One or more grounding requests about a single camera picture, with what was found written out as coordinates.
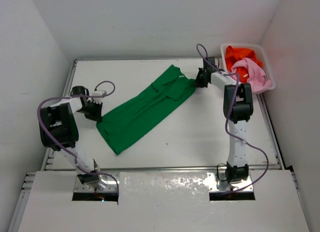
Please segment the green t shirt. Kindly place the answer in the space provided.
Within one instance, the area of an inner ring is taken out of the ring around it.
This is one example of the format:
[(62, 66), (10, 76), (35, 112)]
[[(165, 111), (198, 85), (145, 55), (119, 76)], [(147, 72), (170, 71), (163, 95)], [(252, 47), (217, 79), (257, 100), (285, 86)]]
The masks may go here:
[(181, 106), (195, 90), (195, 80), (171, 65), (139, 95), (102, 116), (96, 127), (119, 155)]

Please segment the pink t shirt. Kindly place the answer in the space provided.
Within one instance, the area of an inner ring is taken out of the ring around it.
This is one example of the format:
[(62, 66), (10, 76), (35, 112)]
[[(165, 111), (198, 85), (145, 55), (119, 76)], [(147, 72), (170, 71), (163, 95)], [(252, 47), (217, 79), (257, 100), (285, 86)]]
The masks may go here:
[(266, 78), (265, 71), (251, 59), (244, 58), (236, 62), (231, 68), (231, 73), (238, 74), (238, 67), (244, 67), (248, 70), (249, 78), (247, 79), (247, 83), (250, 84), (253, 94), (261, 94), (271, 87), (272, 82)]

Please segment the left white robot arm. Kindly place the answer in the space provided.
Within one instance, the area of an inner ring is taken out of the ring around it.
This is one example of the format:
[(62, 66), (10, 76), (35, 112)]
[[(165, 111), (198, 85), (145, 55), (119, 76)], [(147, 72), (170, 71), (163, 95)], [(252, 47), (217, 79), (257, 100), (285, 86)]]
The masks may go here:
[(102, 98), (107, 95), (104, 90), (90, 93), (83, 86), (72, 88), (68, 97), (48, 107), (40, 107), (40, 139), (46, 148), (61, 153), (75, 168), (77, 177), (83, 185), (96, 186), (101, 182), (98, 166), (94, 159), (83, 152), (77, 144), (79, 131), (74, 117), (82, 113), (85, 118), (100, 122), (102, 120)]

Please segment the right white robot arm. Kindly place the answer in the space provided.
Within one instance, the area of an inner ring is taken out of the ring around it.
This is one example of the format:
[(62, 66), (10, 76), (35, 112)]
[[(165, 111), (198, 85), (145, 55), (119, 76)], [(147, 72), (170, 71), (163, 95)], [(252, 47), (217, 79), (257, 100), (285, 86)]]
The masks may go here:
[(203, 59), (195, 79), (197, 88), (214, 85), (223, 91), (223, 114), (225, 129), (229, 135), (229, 155), (226, 161), (225, 179), (227, 183), (238, 183), (249, 176), (246, 156), (246, 133), (248, 121), (253, 114), (251, 85), (240, 83), (238, 78), (226, 74), (215, 65), (214, 57)]

